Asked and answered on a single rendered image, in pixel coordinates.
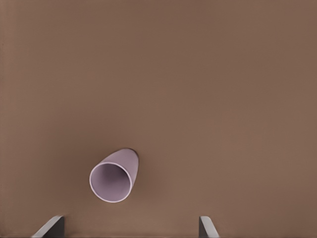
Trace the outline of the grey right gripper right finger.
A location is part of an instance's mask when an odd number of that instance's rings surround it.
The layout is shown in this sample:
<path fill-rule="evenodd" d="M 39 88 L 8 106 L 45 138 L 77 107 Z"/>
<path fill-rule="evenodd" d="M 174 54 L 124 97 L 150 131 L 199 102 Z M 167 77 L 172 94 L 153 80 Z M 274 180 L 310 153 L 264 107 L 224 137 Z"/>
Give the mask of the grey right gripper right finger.
<path fill-rule="evenodd" d="M 219 238 L 219 234 L 209 216 L 199 217 L 199 238 Z"/>

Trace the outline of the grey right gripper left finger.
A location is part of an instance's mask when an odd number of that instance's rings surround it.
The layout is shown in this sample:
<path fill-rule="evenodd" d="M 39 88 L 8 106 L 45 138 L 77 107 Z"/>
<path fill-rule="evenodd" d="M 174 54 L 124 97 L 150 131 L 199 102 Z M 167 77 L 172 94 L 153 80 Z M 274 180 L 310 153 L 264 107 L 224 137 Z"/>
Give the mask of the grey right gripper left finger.
<path fill-rule="evenodd" d="M 52 217 L 31 238 L 65 238 L 65 218 Z"/>

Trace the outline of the purple cup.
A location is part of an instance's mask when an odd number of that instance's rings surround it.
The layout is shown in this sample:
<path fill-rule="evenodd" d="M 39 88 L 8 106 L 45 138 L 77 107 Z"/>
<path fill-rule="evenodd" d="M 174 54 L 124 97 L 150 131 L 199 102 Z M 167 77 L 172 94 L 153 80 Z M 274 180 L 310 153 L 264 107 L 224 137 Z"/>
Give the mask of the purple cup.
<path fill-rule="evenodd" d="M 137 152 L 130 148 L 120 149 L 94 166 L 89 176 L 90 187 L 105 202 L 121 202 L 131 193 L 138 168 Z"/>

